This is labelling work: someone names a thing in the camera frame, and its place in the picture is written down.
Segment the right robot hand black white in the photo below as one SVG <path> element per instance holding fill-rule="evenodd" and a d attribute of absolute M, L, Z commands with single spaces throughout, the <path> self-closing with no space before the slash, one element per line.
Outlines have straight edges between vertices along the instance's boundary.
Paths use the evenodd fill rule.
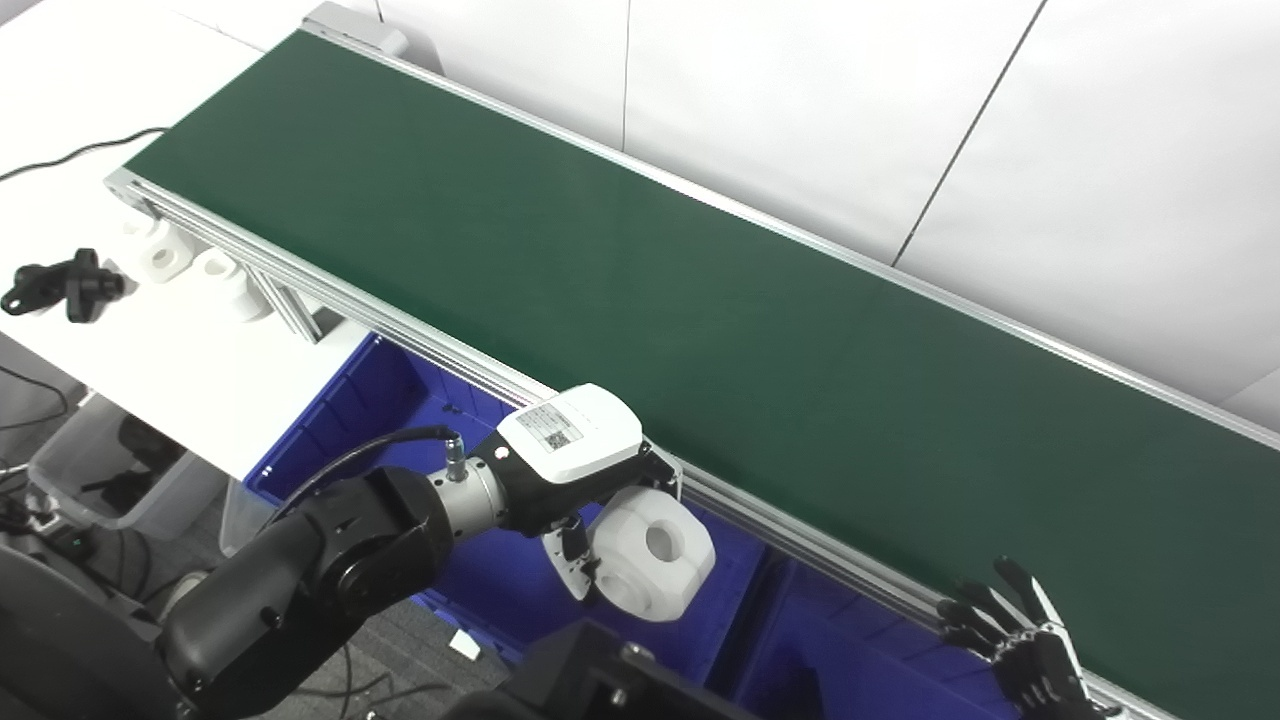
<path fill-rule="evenodd" d="M 1129 719 L 1088 689 L 1070 632 L 1038 579 L 1009 556 L 993 568 L 1020 603 L 961 579 L 957 598 L 934 605 L 943 642 L 982 657 L 1021 719 Z"/>

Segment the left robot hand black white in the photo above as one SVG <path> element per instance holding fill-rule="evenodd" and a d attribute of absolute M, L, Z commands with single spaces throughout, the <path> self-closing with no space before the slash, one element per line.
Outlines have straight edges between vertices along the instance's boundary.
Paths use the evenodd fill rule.
<path fill-rule="evenodd" d="M 595 384 L 506 416 L 468 455 L 495 482 L 495 527 L 540 538 L 570 594 L 589 603 L 599 565 L 581 511 L 632 486 L 678 497 L 684 469 L 632 409 Z"/>

